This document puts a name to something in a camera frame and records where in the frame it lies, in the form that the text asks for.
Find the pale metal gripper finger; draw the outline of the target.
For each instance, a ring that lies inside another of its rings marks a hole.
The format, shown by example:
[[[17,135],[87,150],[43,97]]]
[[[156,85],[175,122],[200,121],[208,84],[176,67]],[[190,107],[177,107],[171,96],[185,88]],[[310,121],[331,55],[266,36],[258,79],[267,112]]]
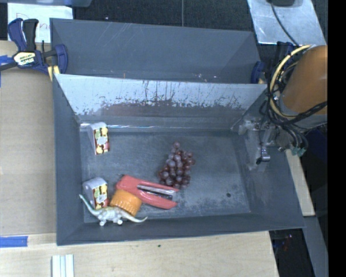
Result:
[[[246,139],[246,149],[249,170],[254,170],[261,163],[261,142],[257,134],[248,134]]]
[[[270,154],[268,152],[268,148],[265,145],[262,145],[260,147],[260,155],[256,159],[255,163],[260,164],[262,162],[269,162],[270,161]]]

